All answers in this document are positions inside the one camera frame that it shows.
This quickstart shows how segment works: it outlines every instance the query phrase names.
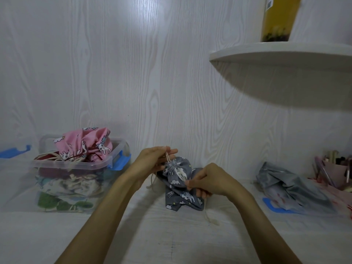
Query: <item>blue handle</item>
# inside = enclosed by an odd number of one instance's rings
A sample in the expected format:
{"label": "blue handle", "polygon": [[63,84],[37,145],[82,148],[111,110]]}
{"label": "blue handle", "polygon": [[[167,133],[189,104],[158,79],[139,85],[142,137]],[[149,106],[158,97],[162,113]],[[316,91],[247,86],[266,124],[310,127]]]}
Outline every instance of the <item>blue handle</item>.
{"label": "blue handle", "polygon": [[273,205],[271,204],[271,200],[269,198],[263,197],[262,198],[263,202],[266,204],[266,206],[273,212],[275,213],[283,213],[283,214],[299,214],[297,212],[293,212],[292,210],[286,210],[283,208],[277,208],[277,207],[273,207]]}
{"label": "blue handle", "polygon": [[130,161],[131,154],[126,157],[122,153],[123,152],[121,150],[120,153],[119,153],[119,155],[120,155],[119,159],[116,160],[116,162],[113,163],[112,166],[108,165],[108,169],[110,169],[110,170],[122,170],[124,168],[124,166]]}
{"label": "blue handle", "polygon": [[0,152],[0,158],[13,158],[25,152],[28,152],[31,149],[30,145],[26,145],[26,150],[19,151],[16,147],[4,150]]}

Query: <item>pink fabric with unicorn print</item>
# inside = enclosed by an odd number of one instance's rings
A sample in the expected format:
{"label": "pink fabric with unicorn print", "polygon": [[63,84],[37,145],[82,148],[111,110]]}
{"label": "pink fabric with unicorn print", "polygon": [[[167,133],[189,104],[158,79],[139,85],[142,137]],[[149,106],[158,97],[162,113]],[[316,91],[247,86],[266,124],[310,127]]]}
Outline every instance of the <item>pink fabric with unicorn print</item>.
{"label": "pink fabric with unicorn print", "polygon": [[104,160],[112,151],[109,134],[108,128],[81,128],[64,133],[54,143],[65,161],[96,162]]}

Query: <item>person's left hand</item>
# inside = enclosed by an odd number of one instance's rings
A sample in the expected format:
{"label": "person's left hand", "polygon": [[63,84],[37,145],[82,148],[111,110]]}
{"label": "person's left hand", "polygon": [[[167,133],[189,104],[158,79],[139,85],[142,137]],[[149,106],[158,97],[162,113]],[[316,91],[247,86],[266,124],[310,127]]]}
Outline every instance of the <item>person's left hand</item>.
{"label": "person's left hand", "polygon": [[169,146],[156,146],[143,149],[140,152],[137,159],[125,172],[126,176],[135,180],[136,190],[142,186],[143,182],[150,174],[165,169],[165,166],[162,164],[167,161],[166,152],[170,160],[173,160],[176,158],[174,154],[176,154],[178,150],[171,149]]}

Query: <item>yellow bottle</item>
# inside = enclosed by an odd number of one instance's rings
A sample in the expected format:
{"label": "yellow bottle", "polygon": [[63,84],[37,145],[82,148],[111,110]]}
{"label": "yellow bottle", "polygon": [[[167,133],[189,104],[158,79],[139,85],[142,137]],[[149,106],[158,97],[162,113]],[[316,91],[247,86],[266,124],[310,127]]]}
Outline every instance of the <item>yellow bottle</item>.
{"label": "yellow bottle", "polygon": [[266,0],[262,42],[288,41],[301,0]]}

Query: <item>shelf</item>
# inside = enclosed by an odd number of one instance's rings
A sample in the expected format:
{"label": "shelf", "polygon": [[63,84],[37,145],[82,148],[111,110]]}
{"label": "shelf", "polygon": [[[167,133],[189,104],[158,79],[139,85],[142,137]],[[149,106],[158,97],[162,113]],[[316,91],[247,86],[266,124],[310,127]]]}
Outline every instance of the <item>shelf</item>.
{"label": "shelf", "polygon": [[352,72],[352,46],[285,41],[253,43],[210,53],[209,60]]}

